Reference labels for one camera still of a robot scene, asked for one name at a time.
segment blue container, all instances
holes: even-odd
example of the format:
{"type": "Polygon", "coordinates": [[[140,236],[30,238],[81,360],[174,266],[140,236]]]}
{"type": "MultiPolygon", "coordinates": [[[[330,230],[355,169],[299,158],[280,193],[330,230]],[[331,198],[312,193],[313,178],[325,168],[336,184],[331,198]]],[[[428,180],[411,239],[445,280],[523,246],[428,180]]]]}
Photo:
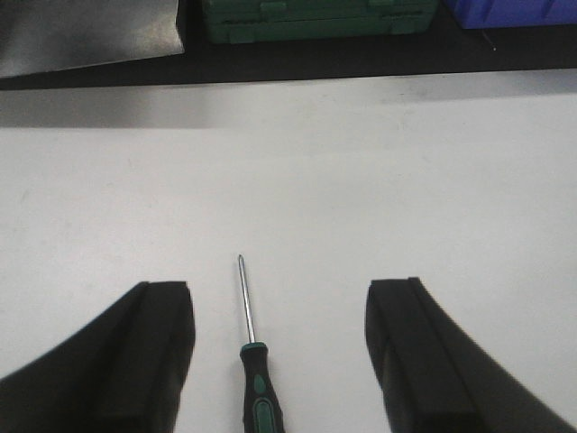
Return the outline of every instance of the blue container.
{"type": "Polygon", "coordinates": [[[577,0],[444,0],[465,29],[577,23],[577,0]]]}

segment white table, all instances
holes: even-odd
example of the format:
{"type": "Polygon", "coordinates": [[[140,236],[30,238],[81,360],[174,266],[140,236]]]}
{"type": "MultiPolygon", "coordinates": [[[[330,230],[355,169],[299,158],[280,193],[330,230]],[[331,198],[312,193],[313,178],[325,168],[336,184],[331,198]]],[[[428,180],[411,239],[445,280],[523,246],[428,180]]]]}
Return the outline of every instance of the white table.
{"type": "Polygon", "coordinates": [[[0,376],[186,280],[177,433],[242,432],[245,255],[288,433],[387,432],[371,279],[420,276],[577,424],[574,70],[0,93],[0,376]]]}

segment metal shaft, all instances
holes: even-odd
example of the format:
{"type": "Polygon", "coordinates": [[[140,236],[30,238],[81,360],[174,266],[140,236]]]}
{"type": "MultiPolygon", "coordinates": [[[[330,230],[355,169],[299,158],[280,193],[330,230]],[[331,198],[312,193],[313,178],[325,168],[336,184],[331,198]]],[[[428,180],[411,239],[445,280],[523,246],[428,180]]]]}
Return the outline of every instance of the metal shaft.
{"type": "Polygon", "coordinates": [[[249,285],[246,282],[246,270],[244,269],[244,257],[238,256],[238,270],[241,274],[241,285],[243,286],[244,312],[246,313],[246,327],[249,330],[249,341],[254,343],[254,326],[252,325],[251,301],[249,299],[249,285]]]}

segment black and green handle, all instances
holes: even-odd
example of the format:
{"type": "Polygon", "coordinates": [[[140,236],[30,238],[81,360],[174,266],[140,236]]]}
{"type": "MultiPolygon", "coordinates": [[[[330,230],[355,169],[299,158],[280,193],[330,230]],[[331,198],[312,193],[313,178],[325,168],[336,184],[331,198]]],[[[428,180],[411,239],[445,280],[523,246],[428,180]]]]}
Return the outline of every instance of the black and green handle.
{"type": "Polygon", "coordinates": [[[282,410],[269,377],[268,353],[269,348],[264,343],[249,343],[241,349],[246,373],[245,433],[285,433],[282,410]]]}

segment green plastic case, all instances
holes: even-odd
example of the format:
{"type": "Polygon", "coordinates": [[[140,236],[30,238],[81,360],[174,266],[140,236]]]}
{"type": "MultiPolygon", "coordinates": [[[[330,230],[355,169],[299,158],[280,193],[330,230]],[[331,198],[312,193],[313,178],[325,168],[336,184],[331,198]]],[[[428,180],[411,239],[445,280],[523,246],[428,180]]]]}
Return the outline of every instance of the green plastic case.
{"type": "Polygon", "coordinates": [[[424,32],[437,0],[203,0],[214,43],[424,32]]]}

